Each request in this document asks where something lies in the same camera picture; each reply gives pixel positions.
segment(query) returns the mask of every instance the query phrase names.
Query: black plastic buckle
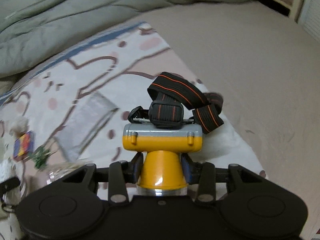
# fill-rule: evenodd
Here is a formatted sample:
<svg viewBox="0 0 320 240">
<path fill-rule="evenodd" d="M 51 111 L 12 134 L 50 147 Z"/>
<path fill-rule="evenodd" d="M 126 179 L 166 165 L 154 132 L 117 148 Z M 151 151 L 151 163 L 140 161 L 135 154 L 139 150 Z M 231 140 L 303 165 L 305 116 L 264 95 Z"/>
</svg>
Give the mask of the black plastic buckle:
<svg viewBox="0 0 320 240">
<path fill-rule="evenodd" d="M 137 106 L 136 108 L 132 109 L 131 112 L 128 115 L 128 121 L 130 123 L 141 123 L 134 121 L 134 118 L 143 118 L 143 119 L 149 119 L 148 110 L 145 110 L 142 108 L 142 106 Z"/>
<path fill-rule="evenodd" d="M 161 121 L 156 119 L 156 116 L 152 116 L 152 109 L 154 105 L 163 105 L 163 106 L 176 106 L 181 109 L 181 116 L 179 121 Z M 155 126 L 162 126 L 162 127 L 173 127 L 173 126 L 180 126 L 183 123 L 183 106 L 180 102 L 167 102 L 161 100 L 154 100 L 152 101 L 150 108 L 149 108 L 149 119 L 150 122 L 153 123 Z"/>
</svg>

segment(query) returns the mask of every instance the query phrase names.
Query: wooden shelf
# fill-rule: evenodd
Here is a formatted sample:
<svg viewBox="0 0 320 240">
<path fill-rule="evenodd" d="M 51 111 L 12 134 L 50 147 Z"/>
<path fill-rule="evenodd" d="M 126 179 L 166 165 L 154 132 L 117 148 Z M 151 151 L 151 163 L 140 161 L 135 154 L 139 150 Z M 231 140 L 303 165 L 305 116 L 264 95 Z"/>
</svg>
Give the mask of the wooden shelf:
<svg viewBox="0 0 320 240">
<path fill-rule="evenodd" d="M 287 4 L 287 3 L 284 2 L 284 1 L 281 1 L 281 0 L 273 0 L 273 1 L 275 1 L 275 2 L 277 2 L 277 3 L 280 3 L 281 5 L 283 5 L 284 7 L 288 8 L 289 10 L 292 9 L 292 6 L 291 6 L 290 4 Z"/>
</svg>

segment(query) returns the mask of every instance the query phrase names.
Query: small box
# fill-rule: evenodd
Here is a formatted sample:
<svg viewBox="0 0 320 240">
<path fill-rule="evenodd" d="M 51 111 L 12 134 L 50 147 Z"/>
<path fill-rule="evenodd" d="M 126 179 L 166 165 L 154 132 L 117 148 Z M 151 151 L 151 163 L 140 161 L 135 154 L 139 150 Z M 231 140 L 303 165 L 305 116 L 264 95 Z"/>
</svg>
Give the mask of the small box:
<svg viewBox="0 0 320 240">
<path fill-rule="evenodd" d="M 21 161 L 33 153 L 34 147 L 34 133 L 29 131 L 17 139 L 14 143 L 13 158 L 14 160 Z"/>
</svg>

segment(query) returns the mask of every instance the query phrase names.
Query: round joint cover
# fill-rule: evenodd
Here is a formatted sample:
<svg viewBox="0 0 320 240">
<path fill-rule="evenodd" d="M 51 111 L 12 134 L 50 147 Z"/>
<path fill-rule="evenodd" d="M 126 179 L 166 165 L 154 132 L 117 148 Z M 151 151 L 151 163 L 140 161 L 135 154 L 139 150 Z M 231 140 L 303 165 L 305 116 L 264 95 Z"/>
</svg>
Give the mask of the round joint cover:
<svg viewBox="0 0 320 240">
<path fill-rule="evenodd" d="M 102 201 L 76 183 L 46 186 L 23 199 L 16 209 L 24 231 L 43 239 L 67 239 L 95 226 L 104 212 Z"/>
<path fill-rule="evenodd" d="M 222 201 L 220 211 L 231 228 L 252 238 L 281 238 L 302 230 L 308 211 L 299 197 L 286 190 L 255 191 L 235 191 Z"/>
</svg>

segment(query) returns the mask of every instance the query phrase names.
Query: gray comforter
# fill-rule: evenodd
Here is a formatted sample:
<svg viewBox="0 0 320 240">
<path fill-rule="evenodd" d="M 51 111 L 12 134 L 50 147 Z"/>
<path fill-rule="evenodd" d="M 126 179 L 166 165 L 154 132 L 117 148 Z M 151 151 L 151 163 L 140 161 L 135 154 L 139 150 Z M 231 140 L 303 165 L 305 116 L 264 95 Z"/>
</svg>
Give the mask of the gray comforter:
<svg viewBox="0 0 320 240">
<path fill-rule="evenodd" d="M 17 12 L 0 26 L 0 78 L 28 70 L 141 12 L 196 1 L 249 0 L 44 0 Z"/>
</svg>

